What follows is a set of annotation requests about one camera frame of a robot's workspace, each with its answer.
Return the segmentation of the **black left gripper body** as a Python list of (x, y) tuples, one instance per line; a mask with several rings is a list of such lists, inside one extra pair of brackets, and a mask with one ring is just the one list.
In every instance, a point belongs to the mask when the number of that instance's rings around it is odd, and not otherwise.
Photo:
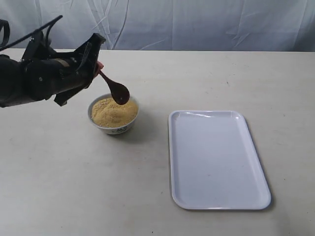
[(56, 52), (43, 35), (29, 42), (22, 56), (26, 94), (33, 101), (48, 100), (64, 106), (89, 87), (97, 71), (97, 60), (105, 38), (98, 33), (72, 52)]

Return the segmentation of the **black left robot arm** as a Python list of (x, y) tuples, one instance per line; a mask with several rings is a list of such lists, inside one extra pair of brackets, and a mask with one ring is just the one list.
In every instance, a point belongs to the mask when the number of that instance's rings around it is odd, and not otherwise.
[(0, 106), (10, 107), (55, 96), (63, 106), (89, 87), (96, 71), (101, 45), (98, 33), (72, 52), (56, 52), (46, 44), (43, 32), (29, 42), (21, 61), (0, 56)]

